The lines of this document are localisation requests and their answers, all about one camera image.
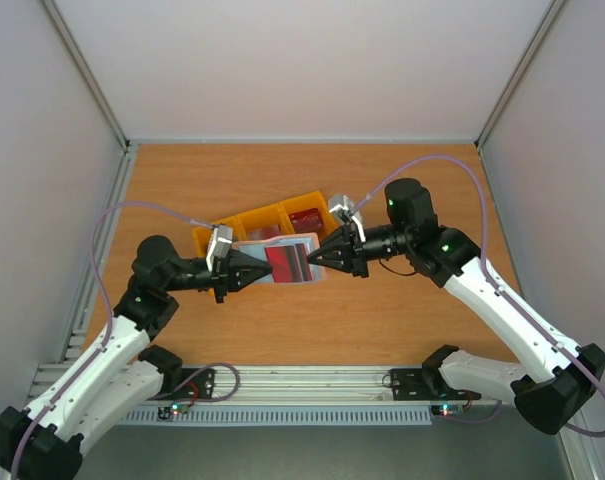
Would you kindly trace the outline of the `pink leather card holder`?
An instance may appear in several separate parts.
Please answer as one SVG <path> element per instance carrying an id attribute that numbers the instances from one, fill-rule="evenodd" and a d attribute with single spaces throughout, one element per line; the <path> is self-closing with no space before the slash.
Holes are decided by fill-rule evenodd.
<path id="1" fill-rule="evenodd" d="M 238 241 L 233 247 L 267 262 L 272 267 L 272 272 L 257 280 L 257 284 L 302 285 L 317 283 L 327 278 L 324 267 L 310 264 L 307 260 L 307 256 L 319 247 L 319 239 L 315 233 Z"/>

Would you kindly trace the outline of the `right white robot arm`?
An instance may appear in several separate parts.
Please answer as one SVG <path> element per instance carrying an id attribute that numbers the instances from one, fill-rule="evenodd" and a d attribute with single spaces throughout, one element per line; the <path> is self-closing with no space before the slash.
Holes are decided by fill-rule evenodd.
<path id="1" fill-rule="evenodd" d="M 477 357 L 444 345 L 422 364 L 422 381 L 435 398 L 470 391 L 514 406 L 535 429 L 555 435 L 596 392 L 605 353 L 579 345 L 544 320 L 508 284 L 462 231 L 439 223 L 430 192 L 416 179 L 384 188 L 386 225 L 366 228 L 351 199 L 328 202 L 340 221 L 310 263 L 366 278 L 372 261 L 405 257 L 415 273 L 460 300 L 511 350 L 514 363 Z"/>

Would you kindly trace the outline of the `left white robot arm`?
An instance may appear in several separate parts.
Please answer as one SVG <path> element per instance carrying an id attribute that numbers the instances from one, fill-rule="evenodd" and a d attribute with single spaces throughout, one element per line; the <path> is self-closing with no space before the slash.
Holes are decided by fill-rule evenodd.
<path id="1" fill-rule="evenodd" d="M 214 229 L 204 258 L 180 257 L 165 236 L 141 242 L 127 289 L 94 342 L 43 394 L 0 414 L 0 467 L 11 478 L 74 478 L 130 410 L 181 391 L 181 359 L 152 343 L 179 307 L 172 292 L 212 291 L 222 302 L 272 272 L 232 243 L 226 226 Z"/>

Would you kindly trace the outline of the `red card stack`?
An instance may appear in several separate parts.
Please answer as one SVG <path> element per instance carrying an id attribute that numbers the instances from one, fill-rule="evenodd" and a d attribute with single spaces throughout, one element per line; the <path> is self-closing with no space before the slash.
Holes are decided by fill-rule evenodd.
<path id="1" fill-rule="evenodd" d="M 324 228 L 322 215 L 317 208 L 293 212 L 288 217 L 297 234 L 317 232 Z"/>

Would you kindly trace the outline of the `pink circle card stack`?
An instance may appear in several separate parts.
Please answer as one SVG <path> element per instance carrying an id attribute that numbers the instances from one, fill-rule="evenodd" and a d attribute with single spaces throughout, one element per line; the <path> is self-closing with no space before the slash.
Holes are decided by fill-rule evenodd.
<path id="1" fill-rule="evenodd" d="M 260 241 L 260 240 L 266 240 L 266 239 L 270 239 L 273 237 L 277 237 L 277 236 L 280 236 L 281 234 L 282 234 L 282 231 L 280 229 L 280 226 L 275 224 L 275 225 L 268 225 L 268 226 L 256 228 L 254 230 L 250 230 L 247 232 L 247 238 L 250 241 Z"/>

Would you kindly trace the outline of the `yellow three-compartment bin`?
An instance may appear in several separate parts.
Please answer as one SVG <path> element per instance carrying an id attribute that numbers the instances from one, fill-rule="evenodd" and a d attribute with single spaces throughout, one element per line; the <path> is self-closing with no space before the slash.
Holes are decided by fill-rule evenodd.
<path id="1" fill-rule="evenodd" d="M 253 210 L 244 211 L 230 217 L 221 219 L 221 224 L 227 225 L 233 229 L 234 243 L 238 241 L 250 241 L 247 238 L 247 232 L 259 227 L 268 225 L 279 225 L 282 235 L 295 235 L 288 215 L 310 208 L 317 208 L 323 218 L 324 228 L 315 233 L 318 236 L 319 243 L 326 238 L 336 227 L 337 222 L 329 213 L 327 201 L 319 191 L 313 191 L 301 196 L 292 197 L 276 203 L 269 204 Z"/>

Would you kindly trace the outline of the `left small circuit board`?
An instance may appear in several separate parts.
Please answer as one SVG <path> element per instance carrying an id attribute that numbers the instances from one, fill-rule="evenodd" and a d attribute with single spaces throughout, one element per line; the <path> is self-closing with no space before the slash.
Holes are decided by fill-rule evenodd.
<path id="1" fill-rule="evenodd" d="M 185 404 L 171 404 L 157 408 L 156 419 L 158 421 L 173 421 L 175 418 L 186 414 L 190 407 Z"/>

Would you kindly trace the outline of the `small circuit board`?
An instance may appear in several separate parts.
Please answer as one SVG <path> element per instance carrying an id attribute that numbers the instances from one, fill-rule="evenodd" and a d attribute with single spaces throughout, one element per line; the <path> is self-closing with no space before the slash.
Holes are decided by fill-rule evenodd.
<path id="1" fill-rule="evenodd" d="M 431 414 L 436 417 L 451 417 L 465 413 L 467 407 L 463 405 L 440 404 L 431 406 Z"/>
<path id="2" fill-rule="evenodd" d="M 175 418 L 186 414 L 190 407 L 185 404 L 171 404 L 157 408 L 156 419 L 158 421 L 173 421 Z"/>

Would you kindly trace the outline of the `right small circuit board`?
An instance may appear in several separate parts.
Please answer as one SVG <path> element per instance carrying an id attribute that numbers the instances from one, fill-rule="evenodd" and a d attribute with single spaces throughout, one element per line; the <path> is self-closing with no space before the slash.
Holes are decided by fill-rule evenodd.
<path id="1" fill-rule="evenodd" d="M 463 405 L 440 404 L 431 406 L 431 414 L 436 417 L 451 417 L 465 413 L 467 407 Z"/>

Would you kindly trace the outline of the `aluminium front rail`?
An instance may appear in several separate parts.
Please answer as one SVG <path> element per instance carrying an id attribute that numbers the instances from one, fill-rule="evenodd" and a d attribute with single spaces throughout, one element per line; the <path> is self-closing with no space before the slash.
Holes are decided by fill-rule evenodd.
<path id="1" fill-rule="evenodd" d="M 71 365 L 44 364 L 38 367 L 27 394 L 27 402 L 44 393 Z M 213 398 L 230 393 L 235 385 L 233 373 L 226 367 L 215 369 Z M 229 402 L 233 405 L 366 405 L 394 402 L 392 391 L 383 385 L 383 377 L 395 366 L 238 366 L 239 390 Z M 487 401 L 485 397 L 472 403 Z M 465 404 L 467 401 L 395 401 L 416 404 Z"/>

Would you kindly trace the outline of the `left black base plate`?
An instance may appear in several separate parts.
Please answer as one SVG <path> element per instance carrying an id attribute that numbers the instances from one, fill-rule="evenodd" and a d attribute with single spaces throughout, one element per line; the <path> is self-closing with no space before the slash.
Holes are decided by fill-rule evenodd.
<path id="1" fill-rule="evenodd" d="M 155 401 L 190 402 L 196 400 L 210 400 L 213 398 L 216 372 L 214 368 L 207 368 L 196 374 L 196 368 L 184 368 L 179 378 L 177 390 L 162 391 L 151 397 Z"/>

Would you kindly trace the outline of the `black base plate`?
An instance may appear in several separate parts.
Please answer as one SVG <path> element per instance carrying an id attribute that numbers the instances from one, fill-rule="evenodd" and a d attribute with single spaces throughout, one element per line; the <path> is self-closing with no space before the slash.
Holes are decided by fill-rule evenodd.
<path id="1" fill-rule="evenodd" d="M 394 368 L 383 377 L 383 385 L 392 391 L 394 401 L 467 401 L 480 400 L 474 391 L 453 389 L 439 373 L 422 368 Z"/>
<path id="2" fill-rule="evenodd" d="M 196 400 L 210 400 L 213 398 L 216 372 L 214 368 L 207 368 L 196 374 L 196 368 L 184 368 L 179 378 L 177 390 L 162 391 L 151 397 L 155 401 L 190 402 Z"/>

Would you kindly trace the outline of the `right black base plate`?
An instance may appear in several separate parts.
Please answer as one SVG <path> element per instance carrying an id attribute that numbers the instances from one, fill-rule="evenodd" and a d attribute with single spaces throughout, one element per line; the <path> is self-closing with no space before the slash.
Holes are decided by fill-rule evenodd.
<path id="1" fill-rule="evenodd" d="M 453 389 L 439 373 L 422 368 L 394 368 L 383 377 L 383 385 L 392 391 L 394 401 L 467 401 L 480 400 L 474 391 Z"/>

